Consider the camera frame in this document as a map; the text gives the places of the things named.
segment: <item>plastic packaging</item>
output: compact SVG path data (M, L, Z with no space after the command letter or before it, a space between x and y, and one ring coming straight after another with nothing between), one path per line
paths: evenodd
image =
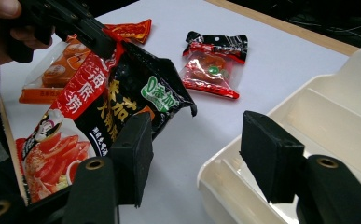
M148 111L155 138L181 108L197 114L170 60L106 32L117 41L113 57L91 52L32 134L16 140L28 203L70 185L81 161L106 156L132 115Z
M152 20L107 24L106 28L110 33L144 44L150 34L151 23ZM89 53L90 49L75 35L59 43L27 77L20 103L52 104Z
M233 67L236 63L245 63L246 35L200 35L189 32L187 42L183 56L188 56L188 63L180 72L186 88L239 98L235 87L240 72L233 70Z

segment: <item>black snack bag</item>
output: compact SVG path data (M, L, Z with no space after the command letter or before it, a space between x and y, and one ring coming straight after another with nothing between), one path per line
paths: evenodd
M169 59L157 58L133 43L122 41L122 46L125 53L108 78L117 126L123 126L131 114L149 111L155 138L181 108L190 106L196 116L197 107ZM123 106L127 109L121 113Z

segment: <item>orange snack package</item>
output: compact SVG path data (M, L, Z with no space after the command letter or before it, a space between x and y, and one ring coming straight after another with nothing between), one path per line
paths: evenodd
M53 51L56 51L54 55L48 56L47 59L56 58L56 60L44 72L36 70L32 72L42 75L24 85L20 103L52 103L90 54L90 49L80 43L75 36L69 36L64 44L61 43Z
M113 34L144 44L150 34L151 23L152 20L145 20L139 23L105 26ZM28 76L19 99L20 103L54 102L89 54L90 49L79 42L75 35L59 43Z

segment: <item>plastic bin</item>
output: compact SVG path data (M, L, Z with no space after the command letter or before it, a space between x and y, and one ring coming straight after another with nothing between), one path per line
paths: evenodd
M361 182L361 49L336 74L313 78L268 114L305 145L305 157L343 161ZM239 155L238 136L207 161L198 189L216 223L299 223L297 197L268 204Z

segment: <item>finger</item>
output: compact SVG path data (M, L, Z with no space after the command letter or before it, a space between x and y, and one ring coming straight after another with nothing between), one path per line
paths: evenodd
M31 49L47 49L52 44L52 38L49 41L49 44L43 44L38 40L25 40L23 41L23 44Z
M32 26L16 27L10 30L11 36L16 40L35 40L35 28Z
M13 19L21 14L21 4L18 0L0 0L0 18Z

